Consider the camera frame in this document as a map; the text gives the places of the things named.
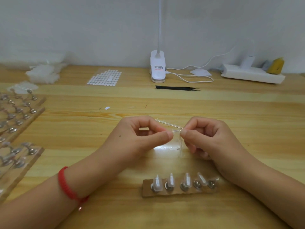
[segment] person's left arm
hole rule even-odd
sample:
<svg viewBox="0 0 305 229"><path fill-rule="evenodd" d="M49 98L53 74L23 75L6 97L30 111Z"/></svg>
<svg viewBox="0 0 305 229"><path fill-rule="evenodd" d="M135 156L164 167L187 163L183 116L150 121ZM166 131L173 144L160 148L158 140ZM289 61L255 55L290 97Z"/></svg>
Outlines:
<svg viewBox="0 0 305 229"><path fill-rule="evenodd" d="M132 165L146 151L172 138L173 133L152 117L124 118L97 151L64 171L67 184L79 198L84 198ZM0 206L1 227L55 228L77 206L78 202L71 200L60 188L55 175Z"/></svg>

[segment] red bracelet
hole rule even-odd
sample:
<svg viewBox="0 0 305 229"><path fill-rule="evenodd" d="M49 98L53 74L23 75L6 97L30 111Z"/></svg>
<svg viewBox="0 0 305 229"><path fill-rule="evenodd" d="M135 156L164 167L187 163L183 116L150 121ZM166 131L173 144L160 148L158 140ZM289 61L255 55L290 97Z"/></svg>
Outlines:
<svg viewBox="0 0 305 229"><path fill-rule="evenodd" d="M58 182L59 182L60 188L70 199L79 201L79 204L86 202L89 199L89 196L87 196L85 198L79 198L77 196L77 194L73 190L71 190L70 187L68 186L68 184L66 182L66 178L65 178L65 173L64 173L66 168L68 168L68 167L65 166L58 172Z"/></svg>

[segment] gray wall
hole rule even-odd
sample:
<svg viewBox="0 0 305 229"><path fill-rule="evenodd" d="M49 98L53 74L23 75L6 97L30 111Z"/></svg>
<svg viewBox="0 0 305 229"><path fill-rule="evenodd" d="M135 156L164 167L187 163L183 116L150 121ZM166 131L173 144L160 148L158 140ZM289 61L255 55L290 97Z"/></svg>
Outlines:
<svg viewBox="0 0 305 229"><path fill-rule="evenodd" d="M283 56L285 72L305 72L304 9L305 0L163 0L166 65L203 65L239 41L210 67L237 64L250 37L255 65ZM73 64L148 67L157 46L158 0L1 0L0 19L0 62L53 51Z"/></svg>

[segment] wooden nail holder base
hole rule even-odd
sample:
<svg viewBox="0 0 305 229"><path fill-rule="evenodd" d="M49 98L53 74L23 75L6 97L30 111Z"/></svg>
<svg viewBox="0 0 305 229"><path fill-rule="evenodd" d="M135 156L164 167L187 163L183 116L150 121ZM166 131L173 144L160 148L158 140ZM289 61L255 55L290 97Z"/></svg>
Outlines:
<svg viewBox="0 0 305 229"><path fill-rule="evenodd" d="M22 150L15 155L14 161L8 165L1 164L0 166L0 204L9 196L11 191L20 182L32 165L40 157L44 148L38 146L31 146L31 148L36 150L35 154L29 154L26 147L20 147ZM0 155L5 157L10 154L10 148L0 148ZM24 162L22 167L18 168L16 161L21 160Z"/></svg>
<svg viewBox="0 0 305 229"><path fill-rule="evenodd" d="M143 180L142 185L142 197L156 197L156 196L169 196L169 195L175 195L175 194L211 194L215 193L218 190L218 182L215 181L215 187L213 189L209 188L208 186L202 186L200 189L196 189L194 185L190 187L187 191L183 191L180 188L180 184L182 182L183 178L175 178L175 187L173 190L168 190L165 188L165 183L167 182L167 179L162 179L163 184L163 190L160 192L153 192L151 189L151 185L153 183L153 179L145 179Z"/></svg>
<svg viewBox="0 0 305 229"><path fill-rule="evenodd" d="M12 97L12 100L15 102L15 105L18 108L22 108L24 110L24 113L29 115L28 119L22 119L22 114L21 113L15 113L15 109L13 108L13 106L11 104L7 104L4 101L1 101L2 106L7 109L10 113L13 113L17 116L18 120L22 120L23 123L21 125L15 125L14 124L14 120L8 120L9 125L11 127L16 128L16 132L13 133L9 133L7 128L0 128L0 137L4 138L5 140L3 142L13 142L39 115L41 115L45 108L41 107L41 105L45 102L46 98L45 97L39 97L37 96L38 99L37 100L26 100L28 103L30 103L31 108L36 110L36 113L31 114L29 112L29 108L28 107L24 107L22 106L22 101L21 99L14 99L14 97ZM4 121L6 120L6 115L4 112L0 113L0 121Z"/></svg>

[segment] black tweezers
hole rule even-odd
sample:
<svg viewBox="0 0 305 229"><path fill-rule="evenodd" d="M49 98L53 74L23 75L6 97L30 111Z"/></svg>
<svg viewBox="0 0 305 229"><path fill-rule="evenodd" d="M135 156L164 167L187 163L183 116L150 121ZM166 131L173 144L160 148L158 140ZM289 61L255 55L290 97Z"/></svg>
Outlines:
<svg viewBox="0 0 305 229"><path fill-rule="evenodd" d="M189 87L171 87L171 86L159 86L156 85L157 89L170 89L170 90L181 90L181 91L199 91L197 88L189 88Z"/></svg>

